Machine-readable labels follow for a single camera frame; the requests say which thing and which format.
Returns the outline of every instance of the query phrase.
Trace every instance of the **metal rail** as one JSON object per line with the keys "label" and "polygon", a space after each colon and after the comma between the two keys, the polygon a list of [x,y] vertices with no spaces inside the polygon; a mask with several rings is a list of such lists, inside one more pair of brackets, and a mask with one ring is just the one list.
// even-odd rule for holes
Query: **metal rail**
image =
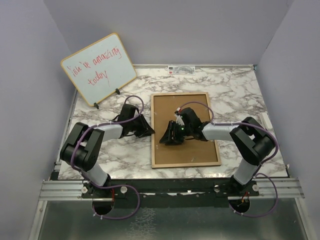
{"label": "metal rail", "polygon": [[[300,182],[297,178],[272,178],[276,185],[279,198],[304,198]],[[252,196],[251,199],[272,199],[275,198],[275,190],[271,182],[266,178],[257,178],[259,196]],[[39,201],[111,201],[111,198],[82,198],[81,180],[58,180],[43,181]]]}

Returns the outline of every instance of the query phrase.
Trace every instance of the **black clamp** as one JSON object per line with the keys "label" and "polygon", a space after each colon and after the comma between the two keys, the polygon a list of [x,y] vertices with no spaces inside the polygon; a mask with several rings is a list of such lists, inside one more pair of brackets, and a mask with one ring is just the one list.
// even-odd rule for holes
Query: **black clamp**
{"label": "black clamp", "polygon": [[[124,104],[115,122],[132,119],[136,112],[139,112],[136,106]],[[130,132],[134,132],[133,134],[138,138],[147,137],[155,133],[142,114],[132,121],[121,123],[121,126],[123,127],[121,138],[129,136]]]}
{"label": "black clamp", "polygon": [[207,141],[202,134],[202,130],[209,122],[202,123],[195,111],[190,107],[176,111],[175,114],[183,120],[184,125],[179,125],[173,120],[169,121],[167,129],[160,139],[160,144],[167,146],[181,145],[185,141],[185,137],[188,136],[192,136],[193,138],[191,139]]}
{"label": "black clamp", "polygon": [[93,106],[94,106],[96,109],[99,109],[99,105],[98,105],[96,102],[93,104]]}

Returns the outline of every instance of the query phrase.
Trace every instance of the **whiteboard frame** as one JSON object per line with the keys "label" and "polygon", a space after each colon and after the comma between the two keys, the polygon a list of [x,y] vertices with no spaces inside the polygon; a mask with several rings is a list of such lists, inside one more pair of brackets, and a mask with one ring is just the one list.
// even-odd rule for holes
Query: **whiteboard frame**
{"label": "whiteboard frame", "polygon": [[[108,38],[108,37],[110,37],[110,36],[112,36],[112,35],[116,35],[117,38],[119,39],[119,41],[120,41],[120,43],[121,43],[121,45],[122,45],[122,47],[123,47],[123,50],[124,50],[126,56],[128,57],[128,59],[129,59],[129,61],[130,61],[130,63],[131,63],[131,66],[132,66],[132,68],[133,68],[133,70],[134,70],[134,72],[135,72],[135,77],[134,77],[134,78],[132,78],[131,80],[129,80],[128,82],[126,82],[125,84],[123,84],[122,86],[119,87],[119,89],[123,88],[125,85],[127,85],[128,83],[130,83],[131,81],[133,81],[133,80],[135,80],[135,79],[137,78],[137,71],[136,71],[134,65],[132,64],[132,61],[131,61],[131,59],[130,59],[130,57],[129,57],[129,55],[128,55],[128,53],[127,53],[127,51],[126,51],[126,49],[125,49],[125,47],[124,47],[124,45],[123,45],[120,37],[119,37],[119,35],[118,35],[117,33],[115,33],[115,32],[109,34],[108,36],[105,36],[104,38],[101,38],[100,40],[98,40],[98,41],[90,44],[89,46],[86,46],[85,48],[80,49],[79,51],[71,54],[70,56],[65,57],[65,58],[62,59],[61,62],[60,62],[60,65],[61,65],[62,69],[64,70],[64,72],[66,73],[66,75],[68,76],[68,78],[71,80],[71,82],[72,82],[73,85],[75,86],[76,90],[81,94],[82,98],[85,100],[85,102],[86,102],[90,107],[94,107],[94,104],[89,104],[89,103],[88,103],[87,99],[84,97],[84,95],[83,95],[82,92],[79,90],[79,88],[77,87],[77,85],[75,84],[75,82],[72,80],[72,77],[68,74],[68,71],[64,68],[63,62],[64,62],[65,60],[67,60],[68,58],[71,58],[72,56],[74,56],[74,55],[82,52],[83,50],[85,50],[85,49],[87,49],[87,48],[89,48],[89,47],[91,47],[91,46],[99,43],[100,41],[102,41],[102,40],[104,40],[104,39],[106,39],[106,38]],[[111,92],[109,95],[105,96],[104,98],[100,99],[100,100],[97,101],[96,103],[97,103],[97,104],[100,103],[102,100],[106,99],[107,97],[109,97],[111,94],[113,94],[113,93],[115,93],[115,92],[116,92],[116,90],[114,90],[114,91]]]}

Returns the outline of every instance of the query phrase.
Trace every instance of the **white whiteboard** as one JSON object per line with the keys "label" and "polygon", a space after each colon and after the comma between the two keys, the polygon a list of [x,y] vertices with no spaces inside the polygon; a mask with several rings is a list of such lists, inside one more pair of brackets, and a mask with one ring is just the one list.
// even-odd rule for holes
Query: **white whiteboard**
{"label": "white whiteboard", "polygon": [[116,33],[66,57],[61,67],[90,106],[137,77]]}

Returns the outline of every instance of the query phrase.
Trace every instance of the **cable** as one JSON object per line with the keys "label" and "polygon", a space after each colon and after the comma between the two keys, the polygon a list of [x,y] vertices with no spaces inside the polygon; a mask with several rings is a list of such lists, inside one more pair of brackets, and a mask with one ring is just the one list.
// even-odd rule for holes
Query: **cable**
{"label": "cable", "polygon": [[[139,100],[141,101],[142,107],[141,107],[141,111],[138,110],[138,115],[136,115],[136,116],[134,116],[133,118],[130,118],[130,119],[128,119],[128,120],[124,120],[124,121],[118,121],[118,122],[112,122],[112,121],[110,121],[110,122],[105,122],[105,123],[101,123],[101,124],[92,125],[92,126],[88,127],[88,129],[82,134],[82,136],[80,137],[79,141],[77,142],[77,144],[76,144],[76,146],[75,146],[75,148],[74,148],[74,151],[73,151],[73,153],[72,153],[71,159],[70,159],[70,165],[71,165],[71,167],[72,167],[74,170],[77,170],[78,172],[80,172],[81,175],[83,176],[83,178],[84,178],[85,180],[90,181],[90,179],[87,179],[87,178],[82,174],[82,170],[81,170],[80,168],[78,168],[78,167],[75,166],[75,155],[76,155],[77,150],[79,149],[80,144],[81,144],[82,141],[84,140],[86,134],[87,134],[91,129],[94,129],[94,128],[98,127],[98,126],[115,125],[115,124],[125,124],[125,123],[128,123],[128,122],[130,122],[130,121],[135,120],[136,118],[138,118],[138,117],[142,114],[142,112],[144,111],[144,109],[145,109],[145,103],[144,103],[144,101],[143,101],[139,96],[130,95],[130,96],[128,96],[128,97],[124,100],[124,104],[126,104],[126,102],[127,102],[127,100],[128,100],[129,98],[137,98],[137,99],[139,99]],[[114,188],[119,188],[119,187],[127,187],[127,188],[130,188],[130,189],[133,189],[134,192],[135,192],[136,195],[137,195],[137,198],[138,198],[138,202],[137,202],[137,205],[136,205],[135,210],[134,210],[132,213],[130,213],[129,215],[126,215],[126,216],[110,217],[110,216],[98,215],[98,214],[95,212],[95,209],[94,209],[94,207],[93,207],[94,213],[95,213],[96,215],[98,215],[99,217],[104,218],[104,219],[110,219],[110,220],[122,220],[122,219],[130,218],[132,215],[134,215],[134,214],[138,211],[138,209],[139,209],[139,207],[140,207],[140,196],[139,196],[139,192],[137,191],[137,189],[135,189],[133,186],[130,186],[130,185],[99,186],[99,185],[97,185],[95,182],[90,181],[90,183],[91,183],[93,186],[97,187],[98,189],[104,189],[104,190],[106,190],[106,189],[114,189]]]}
{"label": "cable", "polygon": [[263,213],[263,214],[251,215],[251,214],[245,214],[245,213],[243,213],[243,212],[238,212],[238,211],[236,211],[236,210],[229,204],[229,207],[233,210],[233,212],[234,212],[235,214],[241,215],[241,216],[243,216],[243,217],[248,217],[248,218],[262,218],[262,217],[265,217],[265,216],[271,214],[271,213],[276,209],[276,207],[277,207],[277,205],[278,205],[278,202],[279,202],[279,196],[278,196],[278,190],[277,190],[277,187],[276,187],[274,181],[272,181],[272,179],[271,179],[270,177],[268,177],[267,175],[265,175],[264,173],[257,173],[257,174],[255,175],[255,177],[258,176],[258,175],[263,175],[264,177],[266,177],[266,178],[272,183],[272,185],[273,185],[273,187],[274,187],[275,202],[274,202],[273,207],[272,207],[269,211],[267,211],[267,212],[265,212],[265,213]]}
{"label": "cable", "polygon": [[205,105],[204,103],[199,102],[199,101],[188,101],[188,102],[186,102],[186,103],[184,103],[184,104],[182,104],[182,105],[180,106],[180,111],[181,111],[182,107],[184,107],[184,106],[187,105],[187,104],[200,104],[200,105],[202,105],[202,106],[205,106],[205,107],[211,112],[211,115],[212,115],[210,122],[211,122],[211,123],[214,122],[214,118],[215,118],[214,111],[212,111],[212,109],[211,109],[208,105]]}
{"label": "cable", "polygon": [[131,119],[125,120],[125,121],[105,122],[105,123],[101,123],[101,124],[92,125],[92,126],[90,126],[90,127],[82,134],[82,136],[80,137],[79,141],[77,142],[77,144],[76,144],[76,146],[75,146],[75,148],[74,148],[74,151],[73,151],[73,153],[72,153],[71,160],[70,160],[70,166],[71,166],[74,170],[77,170],[78,172],[81,172],[81,169],[75,166],[75,156],[76,156],[76,152],[77,152],[80,144],[82,143],[82,141],[84,140],[85,136],[87,135],[88,132],[90,132],[91,129],[94,129],[94,128],[98,127],[98,126],[115,125],[115,124],[125,124],[125,123],[128,123],[128,122],[132,121],[132,120],[135,120],[136,118],[138,118],[138,117],[142,114],[142,112],[143,112],[144,109],[145,109],[145,103],[144,103],[144,101],[143,101],[139,96],[136,96],[136,95],[130,95],[130,96],[128,96],[128,97],[124,100],[124,104],[126,104],[127,100],[128,100],[129,98],[132,98],[132,97],[139,99],[139,100],[141,101],[141,103],[142,103],[141,111],[140,111],[140,112],[138,111],[138,115],[134,116],[134,117],[131,118]]}
{"label": "cable", "polygon": [[115,202],[115,189],[112,188],[112,202]]}
{"label": "cable", "polygon": [[256,128],[256,129],[259,129],[263,132],[265,132],[273,141],[273,144],[275,146],[275,150],[273,152],[273,154],[270,156],[270,157],[267,157],[266,159],[262,160],[260,162],[260,165],[259,167],[257,168],[257,170],[255,171],[254,175],[260,170],[261,166],[266,162],[266,161],[269,161],[270,159],[272,159],[275,155],[277,155],[278,151],[279,151],[279,143],[277,141],[277,139],[266,129],[264,129],[263,127],[259,127],[257,125],[254,125],[254,124],[250,124],[250,123],[246,123],[246,122],[220,122],[220,123],[214,123],[214,111],[206,104],[202,103],[202,102],[199,102],[199,101],[189,101],[189,102],[186,102],[184,103],[182,106],[180,106],[180,111],[181,111],[181,108],[184,107],[185,105],[187,104],[200,104],[202,106],[205,106],[212,114],[212,117],[211,117],[211,120],[210,120],[210,123],[212,125],[217,125],[217,126],[236,126],[236,125],[244,125],[244,126],[247,126],[247,127],[252,127],[252,128]]}
{"label": "cable", "polygon": [[115,116],[114,119],[111,120],[111,122],[115,121],[119,116],[120,116],[120,114],[118,114],[117,116]]}
{"label": "cable", "polygon": [[136,214],[136,212],[138,211],[139,207],[140,207],[140,196],[139,196],[139,192],[137,191],[137,189],[135,189],[133,186],[130,186],[130,185],[114,185],[114,186],[99,186],[97,184],[95,184],[94,182],[91,182],[91,184],[99,189],[114,189],[114,188],[121,188],[121,187],[127,187],[127,188],[130,188],[132,189],[136,196],[137,196],[137,199],[138,199],[138,202],[136,204],[136,208],[134,209],[134,211],[126,216],[120,216],[120,217],[113,217],[113,216],[106,216],[106,215],[99,215],[96,213],[96,210],[95,210],[95,207],[92,205],[92,210],[94,212],[94,215],[93,216],[98,216],[100,217],[101,219],[110,219],[110,220],[123,220],[123,219],[128,219],[130,218],[131,216],[133,216],[134,214]]}
{"label": "cable", "polygon": [[245,194],[243,195],[243,197],[241,198],[241,202],[243,203],[244,202],[244,198],[245,198],[245,196],[247,196],[248,195],[248,198],[249,198],[249,193],[248,193],[248,191],[246,191],[245,192]]}

